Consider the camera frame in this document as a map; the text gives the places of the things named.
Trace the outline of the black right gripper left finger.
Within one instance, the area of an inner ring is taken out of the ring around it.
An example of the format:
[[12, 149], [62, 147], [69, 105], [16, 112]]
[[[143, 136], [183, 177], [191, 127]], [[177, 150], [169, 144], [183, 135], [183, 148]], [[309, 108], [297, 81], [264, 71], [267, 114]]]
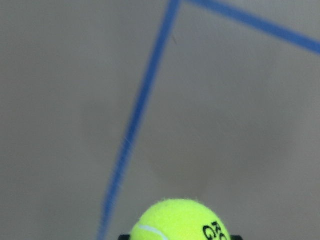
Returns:
[[130, 240], [131, 239], [131, 235], [130, 234], [121, 234], [118, 237], [118, 240]]

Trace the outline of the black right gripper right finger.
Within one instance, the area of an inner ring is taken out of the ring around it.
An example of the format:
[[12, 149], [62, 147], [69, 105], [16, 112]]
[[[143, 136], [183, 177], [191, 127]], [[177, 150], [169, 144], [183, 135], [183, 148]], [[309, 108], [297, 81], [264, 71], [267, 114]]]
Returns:
[[231, 235], [230, 239], [231, 240], [243, 240], [242, 236], [240, 236], [240, 235]]

